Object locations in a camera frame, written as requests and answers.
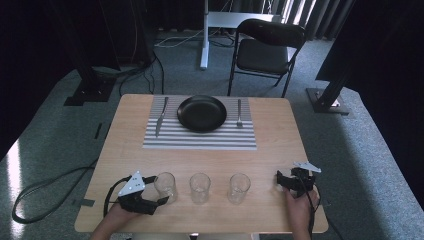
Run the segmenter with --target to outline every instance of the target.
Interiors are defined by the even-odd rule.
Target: black stand base
[[[64,106],[82,106],[85,102],[107,102],[116,82],[116,78],[100,79],[101,84],[95,90],[87,90],[81,81],[72,97],[68,97]]]
[[[324,89],[307,88],[306,92],[309,95],[309,100],[311,100],[312,106],[316,113],[338,113],[341,115],[349,115],[349,109],[344,106],[344,102],[340,97],[337,98],[332,107],[324,108],[317,104],[317,101],[324,92]]]

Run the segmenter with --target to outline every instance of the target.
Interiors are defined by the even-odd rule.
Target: person's hand
[[[110,236],[125,226],[131,219],[142,215],[141,213],[128,212],[121,208],[119,203],[114,203],[109,209],[108,214],[105,218],[97,225],[91,240],[109,240]]]
[[[311,214],[311,205],[308,196],[303,194],[299,198],[294,198],[289,189],[283,187],[283,191],[287,203],[289,224],[293,232],[293,238],[295,240],[311,239],[308,231]],[[309,196],[315,207],[318,204],[318,194],[312,190],[309,192]]]

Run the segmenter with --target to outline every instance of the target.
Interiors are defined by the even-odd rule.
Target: glass cup
[[[228,200],[233,204],[240,204],[250,188],[250,179],[243,173],[236,173],[230,179]]]
[[[190,178],[191,200],[195,204],[208,201],[211,180],[204,173],[196,173]]]
[[[163,172],[156,176],[154,182],[159,198],[168,197],[167,203],[173,203],[177,199],[177,188],[175,185],[175,177],[169,172]]]

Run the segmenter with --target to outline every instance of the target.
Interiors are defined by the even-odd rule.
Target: carpeted floor
[[[161,33],[159,38],[194,34]],[[174,95],[205,94],[225,96],[232,48],[226,38],[212,38],[209,65],[200,70],[200,41],[188,41],[176,47],[156,47],[163,65],[165,93]],[[178,42],[166,42],[171,46]],[[298,56],[286,98],[291,102],[309,161],[323,172],[317,175],[322,203],[333,226],[314,239],[421,239],[424,236],[424,214],[400,173],[396,162],[360,96],[344,89],[341,98],[350,110],[348,116],[314,113],[306,88],[325,88],[326,82],[315,76],[331,48],[332,42],[307,42]],[[97,67],[108,74],[116,71]],[[60,175],[70,169],[88,166],[96,159],[104,143],[107,127],[112,122],[120,95],[125,93],[161,94],[161,66],[133,76],[120,77],[106,103],[63,106],[80,82],[76,71],[58,82],[31,124],[9,154],[0,162],[0,239],[88,239],[88,233],[74,230],[91,172],[57,211],[33,224],[12,220],[13,203],[20,191],[33,184]],[[274,80],[236,77],[233,96],[280,97],[282,84]],[[76,181],[73,173],[40,192],[31,194],[18,207],[31,218],[55,205]],[[116,234],[126,239],[130,234]],[[261,239],[291,239],[289,235],[261,235]]]

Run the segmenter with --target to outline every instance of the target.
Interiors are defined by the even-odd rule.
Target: fork
[[[239,118],[237,120],[237,127],[238,128],[242,128],[243,127],[243,122],[241,121],[241,100],[238,100],[238,115]]]

